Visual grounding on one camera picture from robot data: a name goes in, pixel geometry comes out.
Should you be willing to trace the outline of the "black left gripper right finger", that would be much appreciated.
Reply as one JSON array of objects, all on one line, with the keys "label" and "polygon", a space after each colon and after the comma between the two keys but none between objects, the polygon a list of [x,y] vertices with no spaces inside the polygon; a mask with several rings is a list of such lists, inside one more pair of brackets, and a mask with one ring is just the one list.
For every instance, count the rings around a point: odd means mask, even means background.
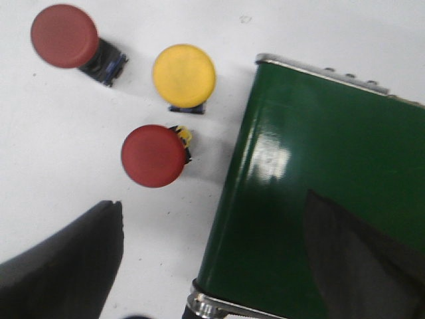
[{"label": "black left gripper right finger", "polygon": [[330,318],[423,318],[424,254],[309,191],[309,265]]}]

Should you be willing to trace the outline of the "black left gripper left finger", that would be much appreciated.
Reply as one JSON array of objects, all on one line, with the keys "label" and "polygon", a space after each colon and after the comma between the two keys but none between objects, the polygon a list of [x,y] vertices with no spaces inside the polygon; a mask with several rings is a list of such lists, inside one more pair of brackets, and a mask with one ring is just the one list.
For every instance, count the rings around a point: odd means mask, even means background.
[{"label": "black left gripper left finger", "polygon": [[99,318],[123,253],[122,204],[101,201],[1,263],[1,317]]}]

